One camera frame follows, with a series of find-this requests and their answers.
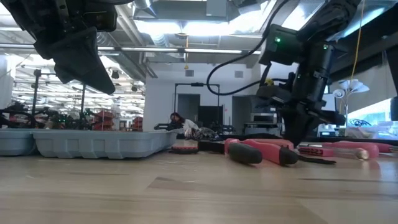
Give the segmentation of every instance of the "yellow cable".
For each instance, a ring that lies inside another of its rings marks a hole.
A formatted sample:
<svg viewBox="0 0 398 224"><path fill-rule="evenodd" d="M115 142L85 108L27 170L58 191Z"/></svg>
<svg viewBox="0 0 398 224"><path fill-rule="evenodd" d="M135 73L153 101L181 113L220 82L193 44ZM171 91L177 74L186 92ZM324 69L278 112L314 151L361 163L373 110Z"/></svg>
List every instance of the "yellow cable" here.
<svg viewBox="0 0 398 224"><path fill-rule="evenodd" d="M188 53L187 53L187 59L186 59L185 62L186 62L185 66L187 67L187 66L188 66Z"/></svg>
<svg viewBox="0 0 398 224"><path fill-rule="evenodd" d="M349 80L349 87L350 88L351 88L351 82L353 81L354 74L355 74L356 63L358 62L358 52L359 52L359 44L361 43L362 20L363 20L363 14L364 14L364 10L365 10L365 2L366 2L366 0L363 0L361 20L359 22L358 41L356 43L356 51L355 51L355 60L354 60L353 72L351 73L351 78Z"/></svg>
<svg viewBox="0 0 398 224"><path fill-rule="evenodd" d="M362 21L363 21L363 14L364 14L364 11L365 11L365 3L366 3L366 0L363 0L362 11L361 11L361 20L359 22L358 40L356 42L355 60L354 60L354 65L353 65L353 71L351 72L351 77L349 78L349 85L348 85L349 89L351 88L351 83L353 81L354 74L355 74L356 64L358 62L359 44L361 43ZM346 94L345 98L346 98L345 103L348 103L348 94ZM339 108L340 113L341 113L341 104L342 104L342 102L343 102L343 99L341 99L341 101L340 101L340 108Z"/></svg>

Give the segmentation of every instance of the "plastic tray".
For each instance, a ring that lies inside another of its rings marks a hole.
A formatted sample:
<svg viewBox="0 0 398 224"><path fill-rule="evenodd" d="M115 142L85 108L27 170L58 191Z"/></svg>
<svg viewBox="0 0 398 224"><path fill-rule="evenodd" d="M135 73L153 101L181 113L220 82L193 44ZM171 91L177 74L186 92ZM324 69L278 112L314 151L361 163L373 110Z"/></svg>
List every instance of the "plastic tray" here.
<svg viewBox="0 0 398 224"><path fill-rule="evenodd" d="M124 159L147 157L172 146L175 133L120 133L114 131L34 132L37 149L45 157Z"/></svg>
<svg viewBox="0 0 398 224"><path fill-rule="evenodd" d="M0 129L0 156L26 156L34 151L32 129Z"/></svg>

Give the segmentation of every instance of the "person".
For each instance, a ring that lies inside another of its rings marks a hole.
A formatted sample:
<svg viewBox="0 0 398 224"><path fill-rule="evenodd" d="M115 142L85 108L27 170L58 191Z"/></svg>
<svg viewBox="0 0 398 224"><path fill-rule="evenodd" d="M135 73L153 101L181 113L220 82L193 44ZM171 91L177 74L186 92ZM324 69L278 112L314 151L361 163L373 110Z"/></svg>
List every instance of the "person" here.
<svg viewBox="0 0 398 224"><path fill-rule="evenodd" d="M170 115L170 119L172 120L172 123L177 123L179 125L182 125L183 128L183 133L185 133L188 129L194 128L194 129L199 129L197 124L195 124L193 121L189 119L185 119L181 117L177 112L174 112Z"/></svg>

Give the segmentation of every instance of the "door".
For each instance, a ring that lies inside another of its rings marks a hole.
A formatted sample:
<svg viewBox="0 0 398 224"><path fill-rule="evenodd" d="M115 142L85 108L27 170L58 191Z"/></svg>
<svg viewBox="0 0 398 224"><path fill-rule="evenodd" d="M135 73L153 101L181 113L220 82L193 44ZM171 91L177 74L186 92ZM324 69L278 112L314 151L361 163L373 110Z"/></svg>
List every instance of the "door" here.
<svg viewBox="0 0 398 224"><path fill-rule="evenodd" d="M183 118L197 122L199 106L199 94L178 94L177 113L179 113Z"/></svg>
<svg viewBox="0 0 398 224"><path fill-rule="evenodd" d="M249 96L232 96L232 126L237 134L243 133L244 123L250 122L251 102Z"/></svg>

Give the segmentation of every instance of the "wooden tabletop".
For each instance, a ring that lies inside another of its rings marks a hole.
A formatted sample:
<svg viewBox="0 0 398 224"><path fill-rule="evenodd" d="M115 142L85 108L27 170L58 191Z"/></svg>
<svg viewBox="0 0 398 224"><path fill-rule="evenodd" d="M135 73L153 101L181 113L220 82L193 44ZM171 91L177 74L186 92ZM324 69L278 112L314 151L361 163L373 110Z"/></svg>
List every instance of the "wooden tabletop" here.
<svg viewBox="0 0 398 224"><path fill-rule="evenodd" d="M397 223L398 157L336 160L0 157L0 223Z"/></svg>

